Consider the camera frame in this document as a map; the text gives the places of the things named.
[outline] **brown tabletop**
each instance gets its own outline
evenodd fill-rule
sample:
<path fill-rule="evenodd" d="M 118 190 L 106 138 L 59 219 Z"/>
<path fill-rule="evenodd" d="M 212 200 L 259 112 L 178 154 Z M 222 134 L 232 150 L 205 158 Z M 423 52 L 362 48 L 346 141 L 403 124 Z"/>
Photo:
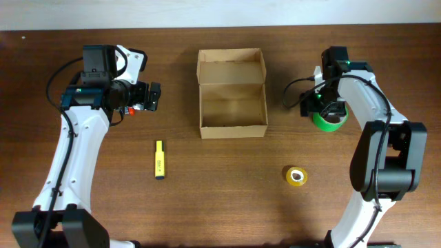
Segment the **brown tabletop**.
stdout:
<path fill-rule="evenodd" d="M 280 101 L 292 79 L 312 75 L 330 45 L 366 60 L 394 107 L 428 130 L 420 186 L 390 209 L 370 241 L 441 246 L 441 25 L 320 25 L 267 28 L 0 32 L 0 246 L 17 247 L 10 224 L 29 211 L 54 156 L 60 116 L 45 99 L 50 75 L 81 56 L 84 44 L 144 50 L 141 81 L 157 81 L 157 112 L 111 127 L 92 183 L 93 216 L 118 240 L 144 245 L 227 246 L 311 243 L 340 220 L 351 195 L 349 164 L 357 120 L 320 131 Z M 200 49 L 262 48 L 267 66 L 265 138 L 201 140 Z M 82 64 L 54 82 L 60 93 Z M 293 98 L 312 87 L 299 83 Z M 165 143 L 165 180 L 154 178 L 155 140 Z M 292 187 L 286 166 L 308 181 Z"/>

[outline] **white backdrop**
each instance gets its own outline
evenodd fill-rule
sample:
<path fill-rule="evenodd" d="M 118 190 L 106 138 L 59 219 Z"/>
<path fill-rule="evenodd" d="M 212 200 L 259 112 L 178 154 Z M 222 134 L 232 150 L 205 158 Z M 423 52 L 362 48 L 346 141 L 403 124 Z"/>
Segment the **white backdrop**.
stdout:
<path fill-rule="evenodd" d="M 0 0 L 0 30 L 441 22 L 441 0 Z"/>

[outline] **cardboard box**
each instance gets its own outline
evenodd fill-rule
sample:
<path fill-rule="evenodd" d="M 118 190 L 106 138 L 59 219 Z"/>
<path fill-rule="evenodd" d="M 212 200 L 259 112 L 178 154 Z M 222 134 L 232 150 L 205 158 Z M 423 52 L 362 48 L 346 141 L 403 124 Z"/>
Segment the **cardboard box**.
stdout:
<path fill-rule="evenodd" d="M 258 48 L 200 50 L 201 137 L 263 137 L 268 126 L 266 73 Z"/>

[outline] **robotic arm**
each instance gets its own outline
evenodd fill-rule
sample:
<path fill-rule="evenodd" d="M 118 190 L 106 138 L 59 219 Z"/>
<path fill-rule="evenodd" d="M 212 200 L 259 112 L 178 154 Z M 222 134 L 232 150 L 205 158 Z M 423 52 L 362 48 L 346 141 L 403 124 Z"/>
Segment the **robotic arm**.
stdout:
<path fill-rule="evenodd" d="M 107 231 L 90 215 L 90 190 L 109 126 L 120 123 L 129 110 L 155 111 L 160 84 L 152 83 L 149 92 L 149 85 L 137 80 L 147 62 L 143 51 L 121 45 L 86 45 L 83 60 L 84 71 L 72 79 L 61 97 L 61 133 L 43 189 L 32 211 L 17 212 L 12 223 L 12 232 L 22 248 L 133 248 L 138 244 L 109 239 Z M 76 84 L 79 77 L 82 85 Z M 114 110 L 121 115 L 117 123 L 112 123 Z M 52 231 L 58 223 L 62 223 L 63 231 Z"/>
<path fill-rule="evenodd" d="M 346 47 L 325 50 L 322 66 L 323 73 L 320 67 L 314 72 L 316 89 L 303 94 L 301 114 L 312 113 L 314 118 L 336 124 L 346 119 L 348 104 L 362 129 L 350 168 L 353 194 L 340 222 L 328 231 L 325 247 L 363 248 L 384 213 L 418 186 L 427 131 L 422 123 L 409 122 L 384 101 L 371 67 L 364 61 L 350 61 Z M 400 154 L 386 156 L 387 149 L 382 147 L 392 147 Z"/>

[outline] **green tape roll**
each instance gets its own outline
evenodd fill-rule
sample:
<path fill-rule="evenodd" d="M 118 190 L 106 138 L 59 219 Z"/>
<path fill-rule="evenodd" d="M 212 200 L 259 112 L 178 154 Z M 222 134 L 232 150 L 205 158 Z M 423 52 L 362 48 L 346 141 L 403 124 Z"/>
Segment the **green tape roll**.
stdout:
<path fill-rule="evenodd" d="M 316 124 L 318 128 L 325 132 L 334 132 L 337 129 L 339 129 L 343 124 L 345 124 L 347 117 L 349 116 L 349 113 L 347 111 L 347 107 L 345 107 L 346 110 L 346 116 L 343 119 L 343 121 L 339 123 L 330 123 L 329 121 L 326 121 L 323 117 L 320 116 L 319 113 L 314 113 L 312 116 L 312 121 Z"/>

